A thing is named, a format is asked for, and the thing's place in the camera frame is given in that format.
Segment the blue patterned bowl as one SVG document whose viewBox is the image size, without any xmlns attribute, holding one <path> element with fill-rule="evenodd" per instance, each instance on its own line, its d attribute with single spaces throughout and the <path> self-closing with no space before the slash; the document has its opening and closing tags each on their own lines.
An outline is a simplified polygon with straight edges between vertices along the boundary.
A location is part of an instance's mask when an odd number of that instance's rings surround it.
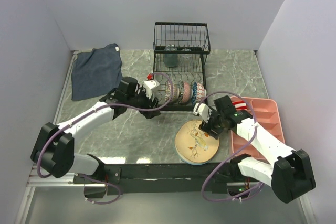
<svg viewBox="0 0 336 224">
<path fill-rule="evenodd" d="M 205 87 L 199 82 L 194 82 L 192 84 L 192 96 L 191 96 L 192 105 L 199 103 L 206 96 L 207 96 L 207 90 L 205 89 Z"/>
</svg>

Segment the blue scale pattern bowl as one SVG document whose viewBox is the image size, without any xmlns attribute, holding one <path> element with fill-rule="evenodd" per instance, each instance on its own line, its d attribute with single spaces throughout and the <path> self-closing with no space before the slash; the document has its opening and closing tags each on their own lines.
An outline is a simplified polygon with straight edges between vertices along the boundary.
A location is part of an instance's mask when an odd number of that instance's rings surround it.
<svg viewBox="0 0 336 224">
<path fill-rule="evenodd" d="M 179 99 L 180 88 L 179 85 L 174 83 L 171 85 L 167 83 L 165 85 L 165 100 L 164 102 L 170 101 L 170 104 L 176 103 Z"/>
</svg>

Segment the beige bird pattern plate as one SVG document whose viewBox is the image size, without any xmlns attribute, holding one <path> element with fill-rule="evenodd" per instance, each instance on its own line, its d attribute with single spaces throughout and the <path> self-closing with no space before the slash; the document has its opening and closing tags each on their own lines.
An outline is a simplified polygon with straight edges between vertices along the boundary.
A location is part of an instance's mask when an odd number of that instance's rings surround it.
<svg viewBox="0 0 336 224">
<path fill-rule="evenodd" d="M 208 163 L 219 149 L 219 139 L 199 129 L 201 121 L 186 122 L 177 132 L 175 149 L 180 158 L 191 165 Z"/>
</svg>

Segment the pink floral leaf-pattern bowl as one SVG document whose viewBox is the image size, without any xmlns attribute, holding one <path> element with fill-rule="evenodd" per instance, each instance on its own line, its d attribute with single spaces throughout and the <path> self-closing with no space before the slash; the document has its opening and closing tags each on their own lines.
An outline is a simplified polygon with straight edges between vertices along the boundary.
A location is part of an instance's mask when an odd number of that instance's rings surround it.
<svg viewBox="0 0 336 224">
<path fill-rule="evenodd" d="M 187 82 L 181 81 L 178 87 L 179 87 L 178 103 L 179 104 L 189 103 L 189 100 L 191 99 L 192 95 L 191 86 Z"/>
</svg>

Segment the blue grey ceramic mug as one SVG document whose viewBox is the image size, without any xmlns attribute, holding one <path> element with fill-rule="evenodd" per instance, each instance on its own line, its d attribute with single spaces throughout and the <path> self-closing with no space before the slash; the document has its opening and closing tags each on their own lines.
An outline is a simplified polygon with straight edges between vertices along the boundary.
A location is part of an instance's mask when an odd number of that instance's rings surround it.
<svg viewBox="0 0 336 224">
<path fill-rule="evenodd" d="M 178 66 L 178 54 L 173 53 L 173 51 L 176 51 L 175 45 L 168 45 L 164 49 L 165 53 L 163 54 L 163 61 L 164 64 L 169 68 L 174 68 Z"/>
</svg>

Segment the light blue plate underneath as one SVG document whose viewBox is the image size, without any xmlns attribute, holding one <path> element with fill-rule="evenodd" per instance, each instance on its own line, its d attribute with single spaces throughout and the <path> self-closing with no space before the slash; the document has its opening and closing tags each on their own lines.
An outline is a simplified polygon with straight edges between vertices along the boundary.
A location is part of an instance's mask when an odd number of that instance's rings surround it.
<svg viewBox="0 0 336 224">
<path fill-rule="evenodd" d="M 210 145 L 208 149 L 199 147 L 198 144 L 180 145 L 175 142 L 175 150 L 180 159 L 190 165 L 203 165 L 209 163 L 219 150 L 219 142 Z"/>
</svg>

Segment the clear glass cup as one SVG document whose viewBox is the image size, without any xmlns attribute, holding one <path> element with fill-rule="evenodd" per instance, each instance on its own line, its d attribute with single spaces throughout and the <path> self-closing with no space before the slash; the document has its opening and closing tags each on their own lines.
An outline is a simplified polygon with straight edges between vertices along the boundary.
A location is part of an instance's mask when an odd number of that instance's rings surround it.
<svg viewBox="0 0 336 224">
<path fill-rule="evenodd" d="M 189 48 L 184 48 L 181 50 L 181 61 L 182 64 L 188 64 L 190 58 L 192 57 L 192 51 Z"/>
</svg>

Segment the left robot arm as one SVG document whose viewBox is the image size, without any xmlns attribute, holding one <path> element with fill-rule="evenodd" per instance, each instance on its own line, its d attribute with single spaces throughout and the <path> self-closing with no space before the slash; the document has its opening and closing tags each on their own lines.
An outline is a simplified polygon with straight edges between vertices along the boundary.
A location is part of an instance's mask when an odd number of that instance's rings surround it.
<svg viewBox="0 0 336 224">
<path fill-rule="evenodd" d="M 160 84 L 147 80 L 139 85 L 137 79 L 124 77 L 87 111 L 58 125 L 46 123 L 41 127 L 30 159 L 50 176 L 61 178 L 68 172 L 85 174 L 93 183 L 104 179 L 104 162 L 91 154 L 75 153 L 75 141 L 95 128 L 123 114 L 127 108 L 138 110 L 146 119 L 160 115 L 155 92 Z"/>
</svg>

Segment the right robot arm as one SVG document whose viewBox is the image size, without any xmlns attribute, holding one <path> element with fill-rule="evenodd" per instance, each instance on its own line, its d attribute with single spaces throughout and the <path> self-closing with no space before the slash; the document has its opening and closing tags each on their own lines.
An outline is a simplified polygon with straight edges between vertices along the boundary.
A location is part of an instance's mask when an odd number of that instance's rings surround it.
<svg viewBox="0 0 336 224">
<path fill-rule="evenodd" d="M 277 198 L 289 203 L 315 189 L 310 157 L 303 149 L 295 150 L 280 142 L 257 122 L 255 110 L 241 98 L 246 109 L 237 109 L 228 95 L 214 100 L 214 108 L 203 100 L 194 105 L 193 113 L 202 118 L 199 129 L 218 138 L 224 129 L 246 140 L 246 144 L 231 157 L 218 164 L 205 179 L 220 174 L 226 179 L 242 181 L 249 177 L 272 188 Z"/>
</svg>

